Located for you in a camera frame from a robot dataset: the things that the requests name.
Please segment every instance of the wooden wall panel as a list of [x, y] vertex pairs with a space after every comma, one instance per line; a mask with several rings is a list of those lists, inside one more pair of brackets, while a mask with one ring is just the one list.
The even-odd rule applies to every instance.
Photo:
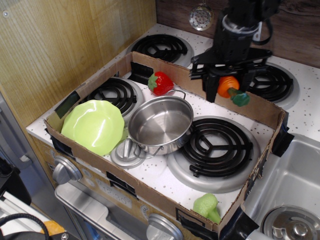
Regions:
[[24, 128], [156, 23], [154, 0], [0, 0], [0, 91]]
[[[219, 11], [228, 6], [227, 0], [206, 0], [214, 11], [213, 26], [197, 31], [189, 24], [189, 12], [201, 0], [156, 0], [157, 22], [166, 26], [214, 37]], [[271, 18], [274, 35], [263, 46], [277, 57], [320, 68], [320, 1], [283, 0], [279, 13]]]

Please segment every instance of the metal pot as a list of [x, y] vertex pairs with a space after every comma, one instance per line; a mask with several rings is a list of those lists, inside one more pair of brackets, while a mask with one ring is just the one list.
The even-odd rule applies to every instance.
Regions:
[[191, 137], [194, 111], [184, 97], [159, 96], [143, 103], [132, 114], [128, 134], [139, 148], [155, 155], [172, 153], [187, 143]]

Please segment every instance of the sink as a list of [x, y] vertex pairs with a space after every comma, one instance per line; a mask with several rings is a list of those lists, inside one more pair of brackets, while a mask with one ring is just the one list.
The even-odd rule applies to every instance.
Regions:
[[269, 156], [263, 178], [255, 181], [244, 203], [245, 213], [260, 226], [258, 231], [265, 216], [281, 206], [295, 206], [320, 217], [320, 142], [293, 135], [282, 157]]

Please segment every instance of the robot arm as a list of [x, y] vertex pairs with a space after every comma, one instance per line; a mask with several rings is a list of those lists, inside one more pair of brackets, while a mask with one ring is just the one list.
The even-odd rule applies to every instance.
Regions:
[[259, 22], [263, 21], [267, 23], [270, 37], [253, 43], [261, 45], [269, 41], [272, 35], [269, 18], [278, 12], [281, 0], [229, 0], [228, 3], [229, 7], [218, 16], [212, 48], [191, 59], [191, 79], [202, 79], [210, 102], [215, 101], [220, 77], [236, 77], [239, 90], [245, 92], [256, 72], [263, 70], [272, 53], [252, 48], [251, 43]]

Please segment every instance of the cardboard box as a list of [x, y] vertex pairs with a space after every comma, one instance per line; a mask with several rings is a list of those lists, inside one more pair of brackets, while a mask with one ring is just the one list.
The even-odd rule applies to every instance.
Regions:
[[215, 99], [216, 104], [274, 129], [274, 133], [269, 140], [268, 145], [261, 154], [261, 157], [259, 158], [255, 168], [248, 176], [248, 180], [243, 185], [239, 195], [234, 200], [234, 203], [228, 212], [223, 216], [221, 223], [218, 225], [211, 222], [209, 219], [200, 216], [196, 212], [193, 212], [192, 210], [185, 209], [177, 202], [167, 198], [166, 196], [157, 192], [155, 189], [147, 186], [140, 180], [131, 176], [122, 168], [115, 166], [110, 161], [107, 161], [103, 157], [90, 152], [81, 145], [61, 135], [64, 119], [73, 109], [73, 107], [116, 73], [119, 73], [119, 76], [121, 77], [130, 72], [131, 62], [148, 66], [152, 68], [154, 72], [163, 71], [181, 88], [206, 98], [206, 93], [202, 90], [202, 80], [191, 80], [189, 77], [190, 71], [187, 68], [158, 60], [141, 53], [132, 52], [113, 64], [110, 68], [104, 69], [99, 74], [91, 77], [84, 84], [80, 85], [73, 93], [71, 93], [57, 108], [57, 110], [45, 121], [49, 134], [58, 142], [69, 147], [74, 157], [81, 159], [82, 161], [88, 163], [94, 168], [101, 170], [104, 173], [108, 171], [112, 175], [121, 179], [123, 182], [129, 184], [132, 188], [134, 188], [138, 199], [141, 198], [148, 203], [152, 203], [152, 205], [157, 209], [176, 218], [177, 220], [179, 220], [177, 212], [181, 211], [184, 213], [183, 217], [185, 219], [195, 223], [196, 225], [199, 225], [201, 228], [216, 232], [218, 235], [224, 231], [224, 235], [226, 235], [226, 232], [230, 228], [228, 223], [232, 218], [235, 218], [235, 215], [237, 215], [235, 213], [241, 211], [242, 203], [249, 194], [249, 191], [259, 173], [261, 173], [263, 164], [270, 154], [272, 146], [274, 145], [274, 141], [281, 130], [283, 121], [286, 117], [286, 112], [273, 103], [250, 93], [248, 93], [251, 97], [250, 103], [243, 107], [238, 107], [233, 104], [230, 99], [222, 98], [217, 95]]

